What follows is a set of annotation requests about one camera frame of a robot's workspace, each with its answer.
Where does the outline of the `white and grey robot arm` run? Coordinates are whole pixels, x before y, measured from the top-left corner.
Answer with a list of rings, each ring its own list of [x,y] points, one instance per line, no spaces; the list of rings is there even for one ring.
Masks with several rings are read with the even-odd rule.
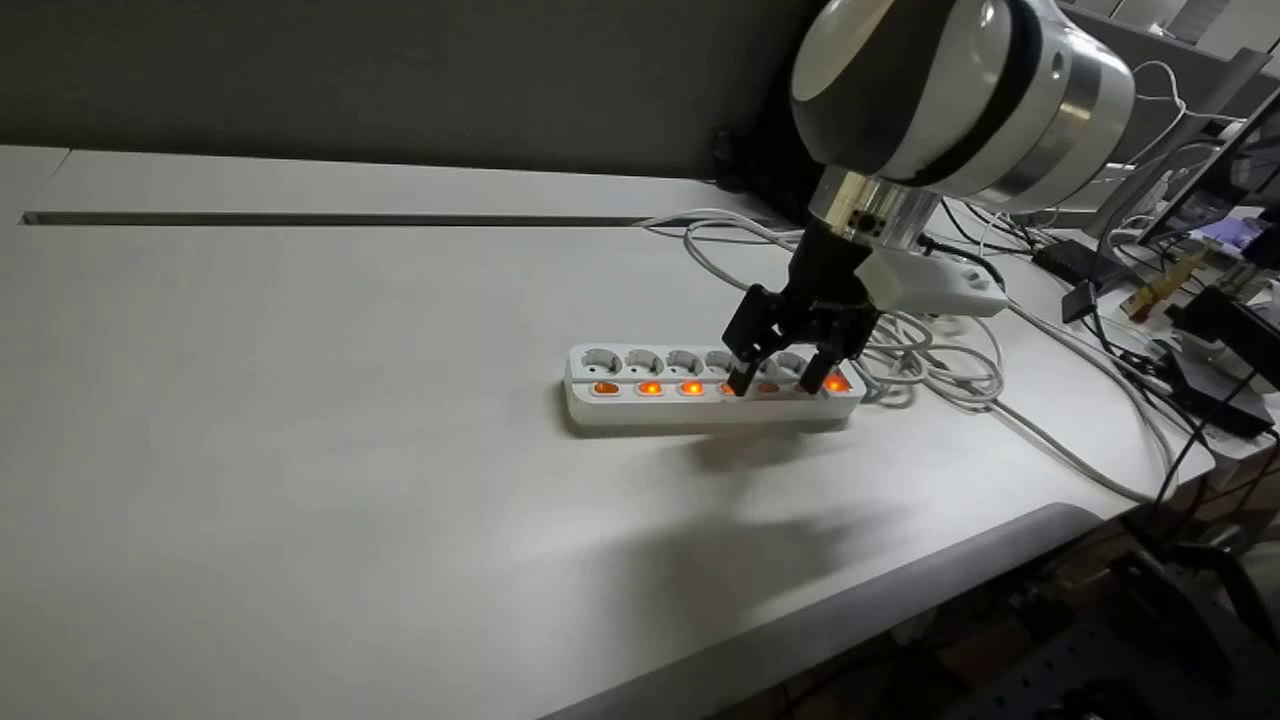
[[[1135,76],[1055,0],[829,0],[787,105],[821,184],[787,280],[752,285],[726,327],[736,396],[792,344],[817,396],[887,312],[1003,312],[983,263],[921,249],[934,210],[1078,195],[1124,140]]]

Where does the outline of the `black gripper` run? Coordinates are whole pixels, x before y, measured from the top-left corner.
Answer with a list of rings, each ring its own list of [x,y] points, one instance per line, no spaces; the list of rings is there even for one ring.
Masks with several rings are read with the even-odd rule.
[[[838,238],[824,226],[808,226],[799,249],[787,259],[787,280],[781,292],[752,285],[736,305],[726,348],[736,358],[730,389],[749,392],[759,363],[785,344],[812,344],[799,389],[821,392],[840,360],[855,360],[881,322],[855,270],[869,249]]]

